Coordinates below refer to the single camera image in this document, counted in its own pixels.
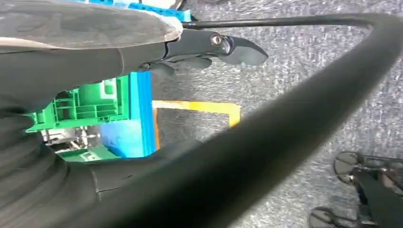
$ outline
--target metal stand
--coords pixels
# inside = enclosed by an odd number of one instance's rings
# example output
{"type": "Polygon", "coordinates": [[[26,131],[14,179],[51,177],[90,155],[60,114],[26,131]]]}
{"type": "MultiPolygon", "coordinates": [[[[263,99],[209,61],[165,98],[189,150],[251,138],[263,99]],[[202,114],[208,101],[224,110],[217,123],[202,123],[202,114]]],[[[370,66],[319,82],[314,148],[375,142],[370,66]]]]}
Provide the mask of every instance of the metal stand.
{"type": "Polygon", "coordinates": [[[308,217],[310,228],[394,228],[403,224],[403,160],[341,152],[333,163],[337,177],[353,184],[360,203],[356,219],[318,207],[308,217]]]}

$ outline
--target bolt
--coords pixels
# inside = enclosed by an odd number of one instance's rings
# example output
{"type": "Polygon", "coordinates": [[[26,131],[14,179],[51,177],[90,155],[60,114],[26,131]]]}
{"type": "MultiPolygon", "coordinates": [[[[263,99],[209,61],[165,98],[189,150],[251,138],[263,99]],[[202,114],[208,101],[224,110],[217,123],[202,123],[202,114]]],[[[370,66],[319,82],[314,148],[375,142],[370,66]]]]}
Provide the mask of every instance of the bolt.
{"type": "Polygon", "coordinates": [[[214,34],[211,37],[211,43],[213,45],[220,45],[222,43],[222,37],[218,34],[214,34]]]}
{"type": "Polygon", "coordinates": [[[151,68],[151,65],[150,65],[149,63],[143,63],[143,64],[140,66],[140,68],[141,68],[141,69],[148,70],[148,69],[151,68]]]}
{"type": "Polygon", "coordinates": [[[354,181],[354,178],[355,178],[354,175],[348,175],[347,177],[349,178],[349,180],[350,180],[351,182],[354,181]]]}

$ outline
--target yellow floor marking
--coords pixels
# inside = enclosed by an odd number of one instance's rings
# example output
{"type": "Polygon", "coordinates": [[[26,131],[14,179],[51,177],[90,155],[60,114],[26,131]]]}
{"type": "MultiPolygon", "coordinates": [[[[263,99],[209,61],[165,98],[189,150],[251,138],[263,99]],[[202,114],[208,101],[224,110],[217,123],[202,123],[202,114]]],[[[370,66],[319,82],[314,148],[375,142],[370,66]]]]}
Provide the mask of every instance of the yellow floor marking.
{"type": "Polygon", "coordinates": [[[160,147],[159,131],[157,126],[157,109],[183,109],[207,113],[228,114],[230,118],[230,127],[235,126],[240,121],[240,106],[232,103],[217,103],[217,102],[199,102],[199,101],[153,101],[154,109],[154,124],[155,124],[155,140],[156,147],[160,147]]]}

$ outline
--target blue plastic crate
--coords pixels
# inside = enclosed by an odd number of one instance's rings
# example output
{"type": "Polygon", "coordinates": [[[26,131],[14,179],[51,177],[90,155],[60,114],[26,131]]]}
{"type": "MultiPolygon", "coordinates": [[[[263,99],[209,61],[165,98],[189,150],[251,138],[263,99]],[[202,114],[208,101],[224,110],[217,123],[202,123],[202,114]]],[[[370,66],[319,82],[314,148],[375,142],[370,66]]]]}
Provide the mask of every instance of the blue plastic crate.
{"type": "MultiPolygon", "coordinates": [[[[90,0],[89,2],[118,6],[111,0],[90,0]]],[[[180,21],[191,21],[189,10],[161,9],[137,3],[129,4],[128,8],[152,11],[163,16],[176,17],[180,21]]],[[[155,151],[151,72],[131,73],[129,84],[130,120],[101,125],[102,143],[120,157],[144,157],[155,151]]]]}

